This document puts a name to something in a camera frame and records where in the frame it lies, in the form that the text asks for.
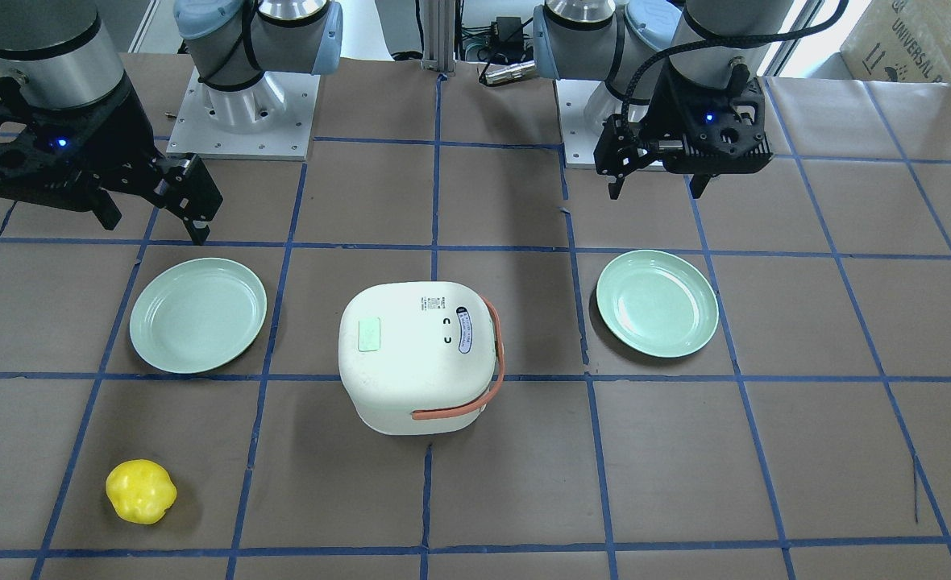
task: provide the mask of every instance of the orange handle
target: orange handle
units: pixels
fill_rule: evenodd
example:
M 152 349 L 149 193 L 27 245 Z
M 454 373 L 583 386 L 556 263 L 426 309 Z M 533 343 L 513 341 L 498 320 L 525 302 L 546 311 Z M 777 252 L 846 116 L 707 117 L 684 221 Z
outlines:
M 494 396 L 497 396 L 501 384 L 504 384 L 505 381 L 505 338 L 502 337 L 500 333 L 500 316 L 497 315 L 497 309 L 493 308 L 493 304 L 490 304 L 490 300 L 483 298 L 483 302 L 486 302 L 486 308 L 490 311 L 490 317 L 493 319 L 493 331 L 497 335 L 497 380 L 494 381 L 493 386 L 487 389 L 479 399 L 473 400 L 471 403 L 461 404 L 459 407 L 434 408 L 434 410 L 429 411 L 412 411 L 412 419 L 421 421 L 424 419 L 450 419 L 460 417 L 469 412 L 478 410 L 478 408 L 482 408 L 484 404 L 490 403 L 490 400 L 493 399 Z

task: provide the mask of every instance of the plate rim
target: plate rim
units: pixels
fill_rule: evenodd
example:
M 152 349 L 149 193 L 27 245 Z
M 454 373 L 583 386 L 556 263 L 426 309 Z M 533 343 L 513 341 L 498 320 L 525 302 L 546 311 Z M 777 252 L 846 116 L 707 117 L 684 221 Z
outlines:
M 671 353 L 659 354 L 657 352 L 652 352 L 650 349 L 642 348 L 640 345 L 635 344 L 635 341 L 627 337 L 627 334 L 624 333 L 624 331 L 622 330 L 621 326 L 618 323 L 612 320 L 609 320 L 608 316 L 605 315 L 605 312 L 607 312 L 607 309 L 605 307 L 608 307 L 609 309 L 611 309 L 612 305 L 602 304 L 602 302 L 604 302 L 604 298 L 601 297 L 601 292 L 600 292 L 601 280 L 604 280 L 605 276 L 610 271 L 615 271 L 615 269 L 617 268 L 616 264 L 619 263 L 620 260 L 628 259 L 633 256 L 663 256 L 666 259 L 677 260 L 678 262 L 685 264 L 686 268 L 689 268 L 689 271 L 693 272 L 692 276 L 694 280 L 696 280 L 696 282 L 701 283 L 703 284 L 705 288 L 708 288 L 708 296 L 711 297 L 711 300 L 708 300 L 708 307 L 710 307 L 710 309 L 712 309 L 712 311 L 715 312 L 715 319 L 714 319 L 714 324 L 712 324 L 712 328 L 708 330 L 707 337 L 705 337 L 699 345 L 698 344 L 692 345 L 693 348 L 690 348 L 689 350 L 684 349 L 681 351 L 676 351 L 678 354 L 671 354 Z M 620 341 L 623 342 L 624 345 L 629 346 L 629 348 L 649 356 L 654 356 L 657 358 L 679 358 L 679 357 L 691 355 L 703 349 L 704 346 L 707 345 L 708 342 L 712 340 L 712 337 L 715 337 L 716 330 L 718 330 L 718 327 L 719 327 L 719 298 L 716 295 L 715 289 L 712 287 L 712 284 L 708 282 L 708 278 L 705 278 L 704 274 L 701 274 L 700 269 L 697 269 L 697 267 L 694 267 L 694 264 L 677 256 L 676 254 L 663 252 L 661 250 L 650 250 L 650 249 L 632 250 L 629 252 L 625 252 L 623 254 L 619 254 L 615 258 L 612 258 L 612 260 L 609 260 L 608 264 L 605 265 L 604 269 L 602 269 L 601 274 L 597 276 L 597 284 L 594 287 L 594 291 L 596 293 L 597 311 L 598 313 L 600 313 L 601 320 L 604 320 L 604 325 L 608 327 L 608 330 L 611 331 L 612 335 L 615 335 L 616 338 L 619 338 Z
M 168 364 L 163 364 L 163 366 L 160 366 L 160 364 L 156 364 L 155 361 L 152 361 L 151 359 L 147 358 L 147 356 L 143 355 L 143 349 L 140 348 L 140 344 L 137 344 L 137 342 L 142 341 L 144 339 L 144 337 L 141 337 L 141 335 L 139 335 L 138 339 L 136 339 L 137 338 L 136 335 L 138 333 L 138 327 L 143 326 L 143 321 L 141 321 L 140 319 L 144 317 L 145 313 L 150 312 L 150 309 L 151 309 L 150 307 L 156 303 L 156 300 L 149 300 L 147 302 L 143 302 L 143 297 L 147 295 L 148 290 L 150 290 L 151 286 L 162 285 L 162 283 L 165 282 L 166 278 L 170 278 L 170 276 L 173 276 L 173 272 L 177 273 L 177 271 L 179 271 L 180 269 L 188 268 L 190 264 L 195 264 L 198 262 L 206 262 L 209 264 L 213 264 L 214 269 L 220 269 L 220 265 L 231 265 L 232 268 L 230 269 L 226 268 L 226 271 L 234 272 L 235 278 L 241 280 L 241 282 L 246 283 L 247 288 L 251 289 L 251 294 L 253 294 L 253 296 L 255 297 L 255 300 L 258 300 L 258 304 L 261 307 L 259 308 L 261 315 L 259 315 L 258 317 L 254 317 L 255 328 L 252 326 L 250 330 L 248 330 L 246 333 L 243 334 L 244 337 L 248 337 L 248 339 L 244 341 L 243 348 L 239 349 L 239 351 L 236 351 L 234 355 L 231 355 L 231 357 L 221 357 L 221 361 L 217 363 L 208 362 L 206 364 L 206 367 L 203 367 L 203 368 L 188 367 L 188 366 L 187 367 L 170 367 Z M 259 288 L 259 290 L 261 290 L 259 294 L 254 291 L 254 285 L 257 288 Z M 267 320 L 267 309 L 268 309 L 268 296 L 267 296 L 267 290 L 264 287 L 264 283 L 262 282 L 260 277 L 257 276 L 257 274 L 254 271 L 252 271 L 250 268 L 246 267 L 246 265 L 243 265 L 242 263 L 229 259 L 229 258 L 220 258 L 220 257 L 193 258 L 191 260 L 185 260 L 184 262 L 174 264 L 173 267 L 165 269 L 165 271 L 160 272 L 159 275 L 156 275 L 154 279 L 150 280 L 150 283 L 148 283 L 147 285 L 145 285 L 145 287 L 143 287 L 143 291 L 141 291 L 139 295 L 135 298 L 135 304 L 132 305 L 132 312 L 129 313 L 128 333 L 132 342 L 132 348 L 135 350 L 136 354 L 138 354 L 140 358 L 143 361 L 145 361 L 146 364 L 150 364 L 151 367 L 158 368 L 158 370 L 160 371 L 173 372 L 173 374 L 177 374 L 177 375 L 192 375 L 192 374 L 197 374 L 197 372 L 211 371 L 214 368 L 218 368 L 222 366 L 222 364 L 231 363 L 232 360 L 236 360 L 237 358 L 239 358 L 239 356 L 243 352 L 246 352 L 246 349 L 250 348 L 251 344 L 254 344 L 254 341 L 257 339 L 258 334 L 261 333 L 261 330 L 264 327 L 264 322 Z

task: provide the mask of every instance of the yellow fruit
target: yellow fruit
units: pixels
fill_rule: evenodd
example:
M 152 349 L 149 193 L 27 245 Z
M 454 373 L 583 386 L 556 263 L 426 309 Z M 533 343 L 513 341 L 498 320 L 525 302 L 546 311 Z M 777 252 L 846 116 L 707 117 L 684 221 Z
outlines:
M 106 476 L 106 496 L 121 519 L 133 524 L 156 524 L 178 493 L 171 476 L 150 459 L 132 459 Z

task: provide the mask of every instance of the green plate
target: green plate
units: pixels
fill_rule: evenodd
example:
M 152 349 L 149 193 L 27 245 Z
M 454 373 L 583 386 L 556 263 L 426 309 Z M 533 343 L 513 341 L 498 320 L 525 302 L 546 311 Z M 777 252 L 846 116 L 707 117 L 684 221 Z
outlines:
M 597 308 L 620 341 L 667 358 L 708 344 L 719 322 L 708 280 L 687 261 L 656 250 L 628 252 L 609 262 L 597 279 Z

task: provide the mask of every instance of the green sticker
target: green sticker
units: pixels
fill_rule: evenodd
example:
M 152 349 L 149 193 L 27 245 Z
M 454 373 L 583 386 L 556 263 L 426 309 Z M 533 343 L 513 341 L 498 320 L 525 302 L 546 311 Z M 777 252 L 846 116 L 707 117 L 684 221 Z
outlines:
M 379 318 L 363 318 L 358 323 L 357 350 L 361 352 L 377 351 L 380 346 Z

